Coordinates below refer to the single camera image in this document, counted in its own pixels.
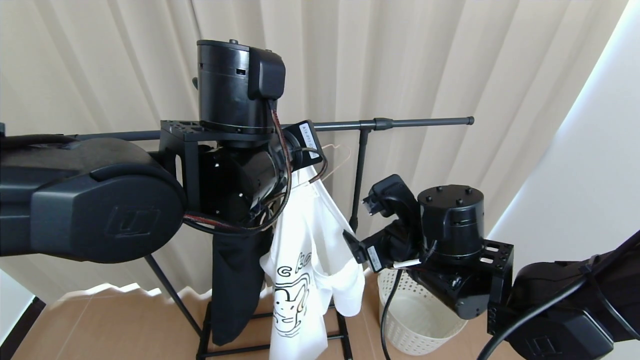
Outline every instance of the black baseboard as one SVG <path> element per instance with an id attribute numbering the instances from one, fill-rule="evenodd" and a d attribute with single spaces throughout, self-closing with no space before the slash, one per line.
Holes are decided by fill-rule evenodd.
<path id="1" fill-rule="evenodd" d="M 22 343 L 22 340 L 27 336 L 27 333 L 40 316 L 40 313 L 44 309 L 45 303 L 37 297 L 33 299 L 29 307 L 24 311 L 20 320 L 15 324 L 13 330 L 4 339 L 2 345 L 0 345 L 0 360 L 11 360 L 15 351 Z"/>

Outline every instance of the perforated basket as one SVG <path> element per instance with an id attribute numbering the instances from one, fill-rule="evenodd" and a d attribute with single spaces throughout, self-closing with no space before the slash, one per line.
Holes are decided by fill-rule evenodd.
<path id="1" fill-rule="evenodd" d="M 378 275 L 380 316 L 396 279 L 397 270 Z M 389 305 L 385 323 L 388 343 L 408 355 L 428 354 L 447 342 L 467 324 L 427 289 L 403 272 Z"/>

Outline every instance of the cylindrical motor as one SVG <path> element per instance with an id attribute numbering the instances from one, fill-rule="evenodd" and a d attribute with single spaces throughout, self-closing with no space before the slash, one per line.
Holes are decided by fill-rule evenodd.
<path id="1" fill-rule="evenodd" d="M 459 263 L 480 255 L 484 244 L 484 195 L 464 185 L 437 186 L 418 195 L 422 233 L 441 261 Z"/>
<path id="2" fill-rule="evenodd" d="M 267 100 L 273 100 L 275 107 L 275 99 L 282 94 L 280 90 L 284 90 L 281 57 L 240 45 L 236 40 L 199 40 L 197 44 L 202 125 L 226 133 L 249 135 L 247 139 L 250 135 L 272 133 Z M 268 91 L 274 88 L 276 95 Z M 234 145 L 254 147 L 256 144 L 242 146 L 241 142 L 234 142 Z"/>

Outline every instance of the curtain fold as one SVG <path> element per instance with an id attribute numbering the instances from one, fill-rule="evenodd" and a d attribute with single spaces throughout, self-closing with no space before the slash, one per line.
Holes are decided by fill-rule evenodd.
<path id="1" fill-rule="evenodd" d="M 473 126 L 372 132 L 361 197 L 396 173 L 418 193 L 485 195 L 486 233 L 536 166 L 627 0 L 2 1 L 0 119 L 11 135 L 157 129 L 196 120 L 199 38 L 267 48 L 287 67 L 285 123 L 473 115 Z M 353 155 L 326 181 L 349 216 L 358 133 L 323 133 Z M 157 142 L 143 144 L 151 150 Z M 331 156 L 331 168 L 344 154 Z M 359 212 L 359 236 L 389 220 Z M 183 228 L 154 254 L 177 289 L 211 287 L 211 239 Z M 45 302 L 109 282 L 159 287 L 119 265 L 0 258 Z"/>

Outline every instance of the black garment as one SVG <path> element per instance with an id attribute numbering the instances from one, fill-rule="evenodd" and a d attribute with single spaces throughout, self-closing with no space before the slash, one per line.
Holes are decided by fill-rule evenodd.
<path id="1" fill-rule="evenodd" d="M 247 237 L 213 237 L 211 339 L 216 345 L 237 338 L 258 306 L 264 280 L 259 260 L 271 248 L 272 229 Z"/>

